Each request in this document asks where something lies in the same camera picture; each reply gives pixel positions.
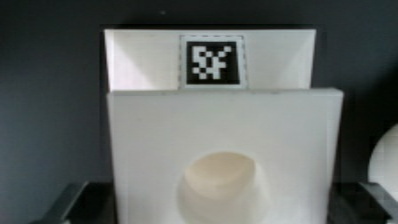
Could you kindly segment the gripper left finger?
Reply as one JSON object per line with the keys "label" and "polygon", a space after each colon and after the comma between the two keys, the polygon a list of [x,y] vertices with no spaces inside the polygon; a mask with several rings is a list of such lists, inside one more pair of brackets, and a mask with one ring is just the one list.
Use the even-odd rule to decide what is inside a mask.
{"label": "gripper left finger", "polygon": [[71,183],[65,186],[42,217],[28,224],[71,224],[67,216],[71,214],[85,187],[87,183]]}

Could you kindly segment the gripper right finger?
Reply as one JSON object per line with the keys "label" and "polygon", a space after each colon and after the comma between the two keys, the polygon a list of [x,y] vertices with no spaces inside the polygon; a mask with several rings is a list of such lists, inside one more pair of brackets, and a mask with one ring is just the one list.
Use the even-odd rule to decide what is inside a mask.
{"label": "gripper right finger", "polygon": [[364,191],[369,194],[369,197],[374,200],[383,212],[387,213],[389,218],[385,224],[398,224],[398,201],[394,200],[392,195],[378,183],[360,182],[358,185],[364,188]]}

